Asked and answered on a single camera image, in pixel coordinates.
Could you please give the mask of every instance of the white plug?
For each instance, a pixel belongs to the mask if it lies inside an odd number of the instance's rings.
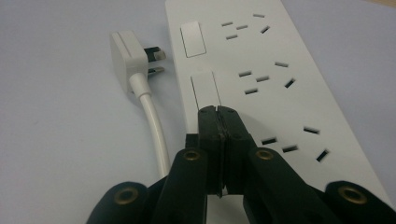
[[[115,73],[122,89],[132,91],[143,105],[154,140],[157,162],[161,177],[168,174],[170,161],[163,137],[163,128],[151,101],[148,74],[163,71],[163,68],[149,69],[149,62],[165,58],[160,48],[143,49],[132,31],[116,32],[110,35],[111,56]]]

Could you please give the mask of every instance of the white power strip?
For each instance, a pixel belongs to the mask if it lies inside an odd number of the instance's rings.
[[[346,180],[390,204],[279,0],[168,0],[166,12],[189,133],[199,108],[231,107],[307,184]]]

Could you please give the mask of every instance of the white cable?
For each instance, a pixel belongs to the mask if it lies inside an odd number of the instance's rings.
[[[149,89],[147,77],[137,73],[129,78],[129,83],[134,90],[134,95],[140,100],[145,110],[157,154],[158,170],[160,176],[165,177],[169,173],[170,161],[163,136],[163,127],[151,100],[151,90]]]

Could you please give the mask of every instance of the metal rivet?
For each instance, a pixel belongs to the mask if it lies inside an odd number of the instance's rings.
[[[356,204],[365,204],[367,203],[367,197],[350,186],[343,186],[338,189],[338,193],[347,201]]]
[[[267,151],[267,150],[259,150],[259,151],[257,151],[256,152],[256,156],[258,158],[262,159],[262,160],[265,160],[265,161],[269,161],[269,160],[271,160],[274,157],[274,155],[271,152]]]
[[[185,152],[183,157],[184,157],[184,159],[186,159],[188,161],[196,161],[201,157],[201,155],[194,150],[190,150],[190,151]]]
[[[139,192],[137,189],[132,187],[123,188],[114,195],[114,202],[119,205],[125,205],[134,202],[138,196]]]

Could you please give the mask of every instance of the white surface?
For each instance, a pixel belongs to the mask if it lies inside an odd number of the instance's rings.
[[[395,203],[395,9],[283,3]],[[143,108],[113,73],[120,30],[167,52],[150,86],[173,159],[185,125],[163,2],[0,0],[0,223],[84,223],[112,186],[158,179]]]

